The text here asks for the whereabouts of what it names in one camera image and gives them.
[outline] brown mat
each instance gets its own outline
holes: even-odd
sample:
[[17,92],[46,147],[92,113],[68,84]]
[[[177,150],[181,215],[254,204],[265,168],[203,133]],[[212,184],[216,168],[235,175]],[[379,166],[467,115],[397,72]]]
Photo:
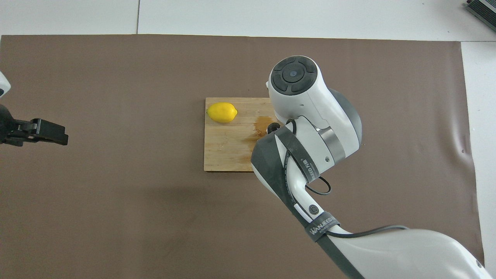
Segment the brown mat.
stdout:
[[203,171],[205,98],[267,97],[290,55],[364,127],[317,201],[349,231],[431,229],[482,261],[459,42],[2,36],[1,103],[69,144],[0,145],[0,276],[344,278],[252,173]]

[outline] black strap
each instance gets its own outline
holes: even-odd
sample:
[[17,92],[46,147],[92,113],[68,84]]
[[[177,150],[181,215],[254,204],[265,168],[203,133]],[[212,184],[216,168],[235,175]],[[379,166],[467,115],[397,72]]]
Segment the black strap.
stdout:
[[332,216],[331,213],[324,211],[321,215],[315,218],[308,226],[305,227],[305,231],[310,236],[310,238],[316,242],[321,236],[335,225],[339,225],[339,221]]
[[274,133],[291,154],[301,172],[305,175],[307,183],[317,179],[319,177],[317,167],[296,136],[286,126],[279,128]]

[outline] lemon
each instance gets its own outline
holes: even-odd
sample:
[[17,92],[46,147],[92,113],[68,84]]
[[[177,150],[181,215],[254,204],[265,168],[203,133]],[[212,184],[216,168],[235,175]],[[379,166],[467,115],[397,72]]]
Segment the lemon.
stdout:
[[218,102],[207,109],[207,114],[213,121],[228,123],[236,117],[238,111],[231,103]]

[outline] wooden cutting board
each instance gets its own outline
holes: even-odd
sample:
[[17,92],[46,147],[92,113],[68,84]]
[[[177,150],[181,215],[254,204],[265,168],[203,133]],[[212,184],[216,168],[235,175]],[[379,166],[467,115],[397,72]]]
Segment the wooden cutting board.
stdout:
[[255,142],[267,134],[267,126],[278,122],[270,98],[206,98],[206,109],[229,102],[238,114],[229,123],[218,123],[205,112],[204,171],[253,171],[251,152]]

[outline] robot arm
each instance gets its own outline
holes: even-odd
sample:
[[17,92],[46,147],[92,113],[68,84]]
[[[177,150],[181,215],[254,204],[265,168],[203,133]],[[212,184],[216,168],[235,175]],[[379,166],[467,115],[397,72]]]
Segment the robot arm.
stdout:
[[[10,90],[10,83],[0,72],[0,98]],[[31,121],[17,120],[12,117],[6,107],[0,104],[0,144],[6,143],[22,146],[27,142],[54,142],[67,145],[68,135],[65,127],[35,118]]]
[[437,232],[402,226],[358,234],[342,229],[306,185],[358,150],[357,111],[327,89],[317,64],[307,57],[279,62],[267,88],[277,118],[287,124],[257,141],[253,171],[348,277],[491,278],[461,244]]

